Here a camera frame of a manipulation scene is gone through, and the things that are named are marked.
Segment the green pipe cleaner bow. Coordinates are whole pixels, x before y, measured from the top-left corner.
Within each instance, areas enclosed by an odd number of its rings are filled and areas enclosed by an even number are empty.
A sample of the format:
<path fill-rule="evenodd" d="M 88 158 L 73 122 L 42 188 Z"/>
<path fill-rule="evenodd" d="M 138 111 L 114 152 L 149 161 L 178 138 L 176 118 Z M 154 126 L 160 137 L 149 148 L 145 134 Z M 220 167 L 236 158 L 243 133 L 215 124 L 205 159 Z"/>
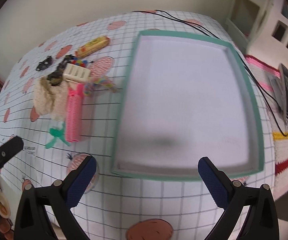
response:
<path fill-rule="evenodd" d="M 62 124 L 62 128 L 50 128 L 49 133 L 52 136 L 51 141 L 45 144 L 45 148 L 49 149 L 52 148 L 57 140 L 63 142 L 66 146 L 70 146 L 70 143 L 65 139 L 65 122 Z"/>

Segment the pink hair roller clip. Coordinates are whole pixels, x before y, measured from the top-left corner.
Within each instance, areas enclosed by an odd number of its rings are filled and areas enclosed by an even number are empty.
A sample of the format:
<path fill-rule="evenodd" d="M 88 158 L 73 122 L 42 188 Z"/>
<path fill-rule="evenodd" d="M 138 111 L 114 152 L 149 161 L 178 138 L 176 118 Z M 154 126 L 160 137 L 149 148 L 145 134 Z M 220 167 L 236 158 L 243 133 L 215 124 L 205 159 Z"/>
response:
<path fill-rule="evenodd" d="M 83 103 L 82 83 L 78 84 L 76 89 L 69 89 L 67 108 L 65 139 L 67 142 L 79 142 L 82 129 L 82 103 Z"/>

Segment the black toy car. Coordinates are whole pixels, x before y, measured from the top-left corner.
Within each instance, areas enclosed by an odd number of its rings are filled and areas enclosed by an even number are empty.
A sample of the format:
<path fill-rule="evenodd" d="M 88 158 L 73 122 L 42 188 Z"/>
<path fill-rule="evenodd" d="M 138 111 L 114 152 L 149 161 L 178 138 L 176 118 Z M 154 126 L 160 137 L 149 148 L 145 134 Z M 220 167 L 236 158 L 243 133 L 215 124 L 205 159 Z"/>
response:
<path fill-rule="evenodd" d="M 49 68 L 53 63 L 52 56 L 47 56 L 47 58 L 41 62 L 39 62 L 38 66 L 36 67 L 36 71 L 40 72 Z"/>

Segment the cream plastic rack piece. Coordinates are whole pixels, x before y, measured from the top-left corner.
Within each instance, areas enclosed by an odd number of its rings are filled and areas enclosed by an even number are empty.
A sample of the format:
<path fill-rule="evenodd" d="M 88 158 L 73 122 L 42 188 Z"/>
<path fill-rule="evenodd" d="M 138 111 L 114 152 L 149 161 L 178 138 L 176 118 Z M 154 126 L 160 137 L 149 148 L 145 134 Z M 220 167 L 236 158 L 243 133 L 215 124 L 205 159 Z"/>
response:
<path fill-rule="evenodd" d="M 62 76 L 63 79 L 68 82 L 86 83 L 90 77 L 90 70 L 88 68 L 68 63 Z"/>

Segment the rainbow pipe cleaner loop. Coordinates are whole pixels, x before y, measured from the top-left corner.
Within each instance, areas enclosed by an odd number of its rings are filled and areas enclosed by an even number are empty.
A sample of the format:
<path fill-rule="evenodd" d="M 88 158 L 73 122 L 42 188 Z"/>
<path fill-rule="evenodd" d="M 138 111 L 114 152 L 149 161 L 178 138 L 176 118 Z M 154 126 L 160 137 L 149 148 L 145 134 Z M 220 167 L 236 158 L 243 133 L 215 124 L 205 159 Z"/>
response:
<path fill-rule="evenodd" d="M 90 77 L 84 84 L 83 94 L 84 96 L 92 96 L 97 87 L 104 87 L 111 92 L 117 92 L 117 86 L 107 76 L 102 77 Z"/>

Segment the yellow snack cracker packet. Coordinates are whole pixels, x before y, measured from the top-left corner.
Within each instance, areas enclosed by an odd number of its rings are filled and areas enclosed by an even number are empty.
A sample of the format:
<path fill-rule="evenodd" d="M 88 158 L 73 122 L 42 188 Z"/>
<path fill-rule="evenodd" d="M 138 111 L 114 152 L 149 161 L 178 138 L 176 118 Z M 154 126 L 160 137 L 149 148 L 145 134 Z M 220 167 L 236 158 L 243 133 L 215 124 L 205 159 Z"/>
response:
<path fill-rule="evenodd" d="M 85 58 L 92 53 L 99 51 L 100 49 L 108 46 L 110 43 L 110 38 L 107 36 L 100 36 L 98 38 L 95 38 L 88 43 L 84 44 L 83 46 L 79 47 L 75 51 L 75 57 L 78 59 Z"/>

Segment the pink yellow crochet mat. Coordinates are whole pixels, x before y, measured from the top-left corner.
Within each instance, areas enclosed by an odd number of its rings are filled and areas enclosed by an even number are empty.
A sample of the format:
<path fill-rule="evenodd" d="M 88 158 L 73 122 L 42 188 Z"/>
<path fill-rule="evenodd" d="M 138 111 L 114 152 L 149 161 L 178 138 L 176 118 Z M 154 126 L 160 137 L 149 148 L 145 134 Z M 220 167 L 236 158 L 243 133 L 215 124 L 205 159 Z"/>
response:
<path fill-rule="evenodd" d="M 254 185 L 256 181 L 269 184 L 272 187 L 273 198 L 277 200 L 288 192 L 288 136 L 284 137 L 278 126 L 284 134 L 288 132 L 288 129 L 275 103 L 276 96 L 270 82 L 271 78 L 278 79 L 280 73 L 252 55 L 245 55 L 244 58 L 248 68 L 265 90 L 261 93 L 256 84 L 252 84 L 262 118 L 265 167 L 259 175 L 251 176 L 244 181 L 250 182 L 251 185 Z"/>

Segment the grey phone stand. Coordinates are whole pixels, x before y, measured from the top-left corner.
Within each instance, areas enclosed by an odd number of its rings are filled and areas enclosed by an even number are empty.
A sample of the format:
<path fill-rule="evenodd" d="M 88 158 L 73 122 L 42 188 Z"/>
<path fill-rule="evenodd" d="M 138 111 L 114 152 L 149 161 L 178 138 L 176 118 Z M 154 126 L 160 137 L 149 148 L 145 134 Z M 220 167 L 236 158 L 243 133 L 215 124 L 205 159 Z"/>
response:
<path fill-rule="evenodd" d="M 284 97 L 282 94 L 281 81 L 276 76 L 270 76 L 269 81 L 270 81 L 271 86 L 272 86 L 274 98 L 277 101 L 277 104 L 279 106 L 279 112 L 283 113 L 284 112 Z"/>

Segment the smartphone on stand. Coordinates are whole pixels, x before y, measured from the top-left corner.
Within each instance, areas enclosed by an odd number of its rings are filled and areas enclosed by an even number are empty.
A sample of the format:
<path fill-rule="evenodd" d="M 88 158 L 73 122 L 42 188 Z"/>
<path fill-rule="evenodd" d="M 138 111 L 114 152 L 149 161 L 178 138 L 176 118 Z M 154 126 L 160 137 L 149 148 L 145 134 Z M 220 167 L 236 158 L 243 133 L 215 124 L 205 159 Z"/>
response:
<path fill-rule="evenodd" d="M 282 111 L 284 120 L 288 123 L 288 69 L 281 63 L 279 65 L 281 92 L 282 92 Z"/>

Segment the teal rimmed white tray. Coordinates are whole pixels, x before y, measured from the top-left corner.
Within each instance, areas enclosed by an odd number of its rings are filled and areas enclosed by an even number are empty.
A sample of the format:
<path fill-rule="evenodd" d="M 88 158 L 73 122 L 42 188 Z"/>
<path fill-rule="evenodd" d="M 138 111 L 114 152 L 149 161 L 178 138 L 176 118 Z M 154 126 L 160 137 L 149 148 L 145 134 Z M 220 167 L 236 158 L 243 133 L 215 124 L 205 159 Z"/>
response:
<path fill-rule="evenodd" d="M 196 181 L 202 157 L 231 178 L 263 170 L 259 106 L 231 43 L 187 32 L 144 30 L 131 52 L 113 173 Z"/>

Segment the white cutout shelf unit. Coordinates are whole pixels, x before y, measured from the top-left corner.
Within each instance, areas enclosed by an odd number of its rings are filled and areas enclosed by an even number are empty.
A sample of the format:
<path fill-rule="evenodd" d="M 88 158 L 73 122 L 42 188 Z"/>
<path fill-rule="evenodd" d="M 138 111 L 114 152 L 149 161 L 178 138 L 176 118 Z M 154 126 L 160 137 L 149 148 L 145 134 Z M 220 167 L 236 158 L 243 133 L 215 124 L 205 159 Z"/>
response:
<path fill-rule="evenodd" d="M 225 29 L 245 55 L 288 68 L 286 0 L 233 0 Z"/>

